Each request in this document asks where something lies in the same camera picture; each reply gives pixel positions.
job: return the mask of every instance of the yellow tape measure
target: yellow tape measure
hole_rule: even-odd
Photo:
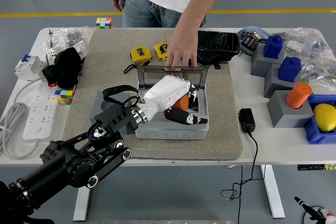
[[[163,42],[155,46],[157,56],[161,61],[165,61],[167,59],[167,46],[167,42]]]
[[[131,57],[134,64],[143,64],[152,59],[151,52],[147,47],[136,47],[131,51]]]

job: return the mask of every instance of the orange cylinder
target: orange cylinder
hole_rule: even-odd
[[[304,82],[297,83],[286,97],[287,105],[293,109],[300,108],[312,91],[312,88],[308,84]]]
[[[188,106],[189,106],[189,96],[188,94],[185,94],[181,99],[175,102],[175,104],[172,107],[180,110],[187,110]]]

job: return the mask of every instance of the jeans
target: jeans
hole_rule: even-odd
[[[122,27],[175,27],[181,15],[149,0],[125,0]]]

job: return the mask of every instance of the gray felt mat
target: gray felt mat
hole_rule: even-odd
[[[88,54],[63,134],[63,140],[88,131],[89,116],[98,91],[128,84],[137,87],[136,70],[123,74],[132,63],[133,48],[149,48],[150,65],[159,62],[154,46],[168,40],[171,29],[97,29],[91,38]],[[132,157],[149,159],[236,160],[242,153],[240,127],[229,65],[221,70],[210,67],[206,79],[209,131],[202,141],[138,139],[124,136]]]

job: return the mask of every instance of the black charger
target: black charger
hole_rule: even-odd
[[[256,128],[256,123],[254,122],[252,110],[250,108],[241,109],[238,113],[238,119],[244,133],[253,132]]]

